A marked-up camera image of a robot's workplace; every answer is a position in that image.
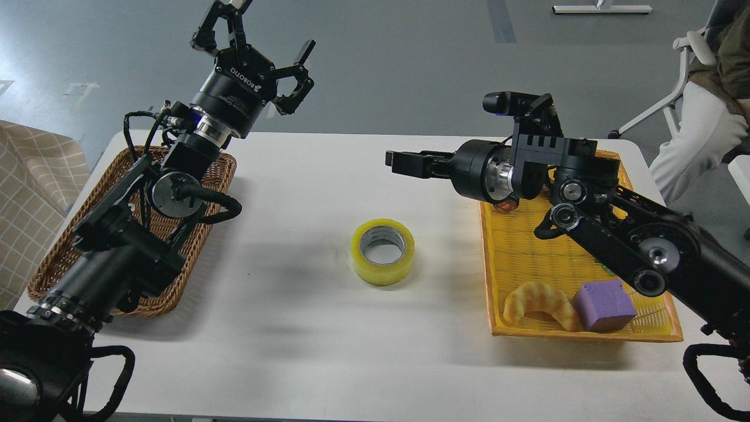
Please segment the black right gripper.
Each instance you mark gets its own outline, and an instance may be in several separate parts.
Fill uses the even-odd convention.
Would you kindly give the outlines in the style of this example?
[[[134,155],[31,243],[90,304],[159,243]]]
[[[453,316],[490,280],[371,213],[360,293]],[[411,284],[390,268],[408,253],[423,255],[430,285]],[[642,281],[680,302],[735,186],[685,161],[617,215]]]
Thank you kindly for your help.
[[[420,179],[450,179],[466,198],[500,203],[513,195],[512,147],[503,142],[471,139],[455,152],[386,151],[392,173]]]

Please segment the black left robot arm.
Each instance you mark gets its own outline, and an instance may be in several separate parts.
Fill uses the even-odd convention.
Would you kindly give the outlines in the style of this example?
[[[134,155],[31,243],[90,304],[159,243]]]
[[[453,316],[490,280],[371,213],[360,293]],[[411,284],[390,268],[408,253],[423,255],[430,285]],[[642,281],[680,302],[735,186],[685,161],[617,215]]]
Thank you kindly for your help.
[[[201,181],[233,137],[246,137],[267,104],[290,115],[313,88],[315,40],[277,67],[249,45],[249,1],[214,1],[191,38],[214,59],[190,104],[166,101],[133,165],[73,229],[80,258],[26,313],[2,312],[2,420],[104,421],[135,367],[131,348],[93,345],[114,310],[131,312],[182,272],[182,247],[200,225],[236,218],[241,203]]]

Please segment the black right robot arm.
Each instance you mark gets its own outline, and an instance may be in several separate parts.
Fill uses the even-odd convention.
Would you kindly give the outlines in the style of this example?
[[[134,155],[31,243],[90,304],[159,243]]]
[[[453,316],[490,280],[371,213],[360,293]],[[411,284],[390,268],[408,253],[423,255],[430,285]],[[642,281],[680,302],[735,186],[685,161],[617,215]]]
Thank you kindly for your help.
[[[472,139],[455,152],[386,152],[394,173],[450,179],[456,192],[490,204],[533,199],[543,187],[551,209],[534,234],[567,235],[646,297],[671,293],[727,345],[686,348],[683,366],[697,393],[716,413],[747,421],[697,366],[704,355],[735,358],[748,378],[749,269],[691,216],[622,186],[621,163],[596,155],[597,142],[565,137],[550,94],[501,91],[485,95],[486,112],[514,118],[509,141]]]

